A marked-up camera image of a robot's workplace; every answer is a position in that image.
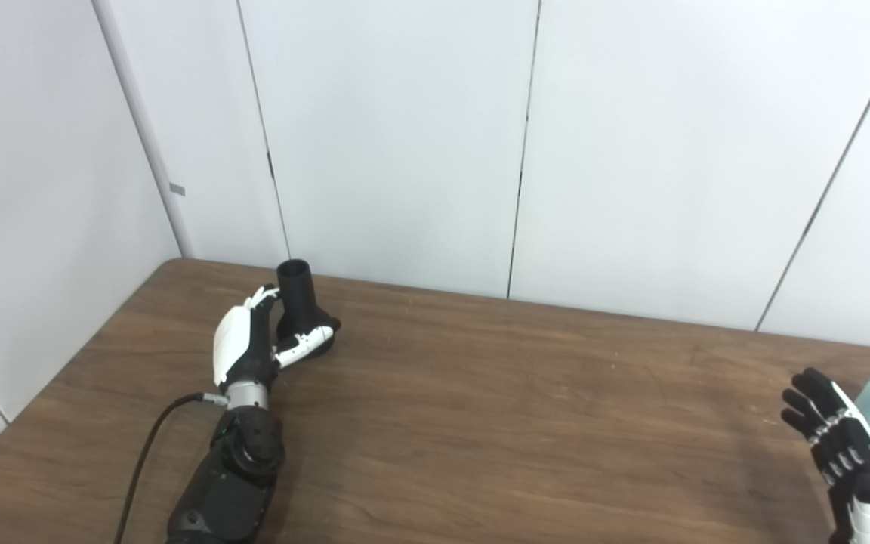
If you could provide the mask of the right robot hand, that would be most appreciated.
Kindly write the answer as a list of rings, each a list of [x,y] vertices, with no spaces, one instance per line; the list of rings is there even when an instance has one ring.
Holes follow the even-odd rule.
[[[828,487],[829,543],[870,543],[870,421],[844,389],[818,369],[791,376],[780,417],[809,445]]]

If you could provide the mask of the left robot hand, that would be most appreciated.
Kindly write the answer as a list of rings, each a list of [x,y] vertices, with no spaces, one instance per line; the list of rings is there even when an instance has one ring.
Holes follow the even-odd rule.
[[[214,384],[221,393],[226,394],[237,382],[270,387],[281,369],[314,358],[315,351],[327,348],[341,329],[338,318],[327,316],[316,318],[308,329],[274,341],[270,311],[280,299],[281,290],[267,283],[221,318],[213,344]]]

